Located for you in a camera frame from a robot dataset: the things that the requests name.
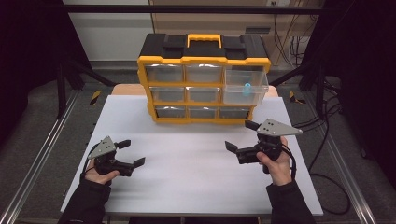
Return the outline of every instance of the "wall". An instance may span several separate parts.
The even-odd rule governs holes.
[[[321,6],[322,0],[290,0],[290,7]],[[124,4],[124,5],[219,5],[267,6],[267,0],[64,0],[65,4]],[[274,15],[226,14],[89,14],[73,13],[70,17],[90,61],[135,61],[148,33],[184,35],[190,33],[220,33],[241,35],[250,27],[269,27],[263,35],[272,65],[285,62],[275,44]],[[290,36],[310,36],[315,21],[308,15],[278,15],[277,32],[287,57]]]
[[[148,5],[147,0],[64,0],[66,5]],[[136,61],[146,35],[153,32],[150,14],[70,13],[90,61]]]

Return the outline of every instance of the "hand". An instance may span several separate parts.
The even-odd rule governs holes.
[[[119,171],[112,171],[107,175],[99,175],[94,168],[94,160],[91,160],[90,164],[88,165],[87,172],[85,173],[85,179],[104,185],[108,181],[114,179],[119,174]]]
[[[284,136],[280,136],[280,141],[283,145],[288,145],[288,140]],[[260,161],[260,164],[264,164],[268,167],[270,175],[273,179],[273,183],[277,186],[282,186],[289,184],[291,182],[291,174],[290,174],[290,158],[288,154],[284,151],[280,154],[279,158],[276,161],[272,161],[268,158],[267,155],[263,152],[257,153],[257,158]]]

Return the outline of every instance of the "plastic drawer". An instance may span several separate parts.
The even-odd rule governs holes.
[[[267,76],[263,71],[229,70],[225,71],[226,86],[268,86]]]
[[[259,105],[268,92],[268,87],[228,86],[223,89],[223,103],[226,105]]]
[[[192,119],[214,119],[216,117],[216,107],[190,106],[189,116]]]
[[[221,119],[246,119],[250,107],[244,106],[222,106],[219,108],[219,117]]]
[[[150,87],[152,99],[156,102],[183,102],[183,87]]]
[[[221,82],[222,66],[215,64],[186,65],[186,81]]]
[[[220,88],[186,87],[186,90],[188,101],[208,103],[219,101]]]
[[[158,118],[186,118],[185,106],[156,105]]]
[[[149,82],[181,82],[183,67],[177,64],[147,64],[145,66]]]

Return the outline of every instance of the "white table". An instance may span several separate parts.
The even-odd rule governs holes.
[[[264,98],[253,121],[267,118],[290,125],[280,97]],[[265,187],[271,177],[258,163],[239,164],[224,141],[239,147],[257,143],[254,131],[243,125],[158,124],[147,111],[146,96],[110,95],[76,172],[61,211],[78,185],[90,149],[109,135],[113,141],[130,139],[116,159],[132,163],[146,157],[131,177],[113,180],[106,212],[117,216],[249,216],[271,213]],[[314,215],[323,215],[295,136],[287,136],[297,161],[296,181]]]

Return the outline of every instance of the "yellow object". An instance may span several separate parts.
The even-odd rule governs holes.
[[[137,60],[155,122],[243,124],[268,91],[257,35],[149,34]]]
[[[101,93],[101,91],[95,91],[93,93],[93,96],[92,96],[91,101],[90,101],[90,105],[95,105],[96,104],[96,101],[98,100],[100,93]]]

